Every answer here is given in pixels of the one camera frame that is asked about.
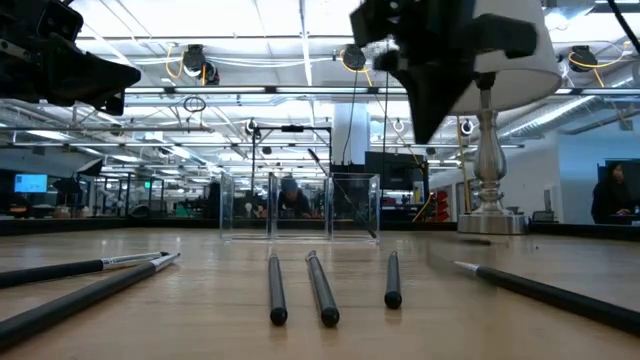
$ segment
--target monitor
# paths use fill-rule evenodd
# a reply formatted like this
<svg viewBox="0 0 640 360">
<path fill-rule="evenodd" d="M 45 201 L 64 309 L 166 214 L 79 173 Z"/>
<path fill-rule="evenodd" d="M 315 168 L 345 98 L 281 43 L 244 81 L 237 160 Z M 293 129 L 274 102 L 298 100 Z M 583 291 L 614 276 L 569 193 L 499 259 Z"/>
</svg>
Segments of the monitor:
<svg viewBox="0 0 640 360">
<path fill-rule="evenodd" d="M 420 163 L 423 157 L 411 154 L 390 154 L 367 151 L 365 153 L 365 171 L 369 174 L 380 175 L 382 190 L 413 190 L 413 183 L 422 181 Z"/>
<path fill-rule="evenodd" d="M 47 175 L 16 174 L 13 191 L 16 193 L 46 193 Z"/>
</svg>

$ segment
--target white column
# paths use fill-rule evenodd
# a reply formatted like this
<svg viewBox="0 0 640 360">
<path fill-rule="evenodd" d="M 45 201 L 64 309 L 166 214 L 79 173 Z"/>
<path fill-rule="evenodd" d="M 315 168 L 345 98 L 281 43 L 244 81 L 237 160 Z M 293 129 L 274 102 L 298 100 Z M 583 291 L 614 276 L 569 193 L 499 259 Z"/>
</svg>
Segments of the white column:
<svg viewBox="0 0 640 360">
<path fill-rule="evenodd" d="M 354 104 L 353 117 L 351 116 L 351 103 L 335 104 L 333 117 L 333 158 L 336 165 L 348 165 L 354 163 L 364 165 L 364 153 L 369 151 L 369 121 L 371 117 L 367 111 L 367 104 Z M 351 123 L 351 135 L 349 137 L 349 123 Z"/>
</svg>

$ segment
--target white lamp shade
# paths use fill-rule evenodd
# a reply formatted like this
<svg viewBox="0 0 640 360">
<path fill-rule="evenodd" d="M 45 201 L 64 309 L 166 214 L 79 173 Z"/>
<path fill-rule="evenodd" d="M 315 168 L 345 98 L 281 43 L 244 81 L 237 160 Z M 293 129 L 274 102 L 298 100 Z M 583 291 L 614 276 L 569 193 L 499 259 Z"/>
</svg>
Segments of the white lamp shade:
<svg viewBox="0 0 640 360">
<path fill-rule="evenodd" d="M 538 47 L 532 56 L 508 59 L 503 51 L 494 51 L 476 58 L 477 72 L 496 72 L 491 108 L 497 111 L 513 109 L 553 94 L 562 82 L 540 1 L 477 0 L 474 16 L 486 13 L 534 23 L 538 31 Z M 471 115 L 480 108 L 480 90 L 472 83 L 452 113 Z"/>
</svg>

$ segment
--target table surface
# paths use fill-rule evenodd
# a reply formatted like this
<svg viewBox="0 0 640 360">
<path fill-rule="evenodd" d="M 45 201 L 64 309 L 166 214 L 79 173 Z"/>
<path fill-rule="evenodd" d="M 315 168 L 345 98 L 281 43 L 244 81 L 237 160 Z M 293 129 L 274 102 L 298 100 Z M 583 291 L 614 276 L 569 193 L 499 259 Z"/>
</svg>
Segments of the table surface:
<svg viewBox="0 0 640 360">
<path fill-rule="evenodd" d="M 490 239 L 492 246 L 460 243 Z M 304 256 L 324 266 L 341 320 L 318 320 Z M 161 273 L 0 354 L 2 359 L 634 359 L 640 339 L 465 276 L 490 265 L 640 311 L 640 246 L 530 235 L 384 232 L 371 244 L 224 243 L 207 229 L 4 237 L 0 271 L 149 251 L 182 252 Z M 386 310 L 387 257 L 404 303 Z M 268 318 L 267 258 L 281 261 L 289 321 Z M 0 319 L 104 272 L 0 290 Z"/>
</svg>

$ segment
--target person sitting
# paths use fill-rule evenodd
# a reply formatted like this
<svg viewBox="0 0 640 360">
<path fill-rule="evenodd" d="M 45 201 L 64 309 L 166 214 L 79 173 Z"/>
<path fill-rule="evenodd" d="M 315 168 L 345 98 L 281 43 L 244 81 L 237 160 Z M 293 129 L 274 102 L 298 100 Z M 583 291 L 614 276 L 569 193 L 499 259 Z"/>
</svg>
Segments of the person sitting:
<svg viewBox="0 0 640 360">
<path fill-rule="evenodd" d="M 629 215 L 634 207 L 622 165 L 614 162 L 607 166 L 607 177 L 593 189 L 591 216 L 596 224 L 617 224 L 615 215 Z"/>
<path fill-rule="evenodd" d="M 298 188 L 298 183 L 292 177 L 285 177 L 280 181 L 280 186 L 278 212 L 290 211 L 295 218 L 311 218 L 309 199 Z"/>
</svg>

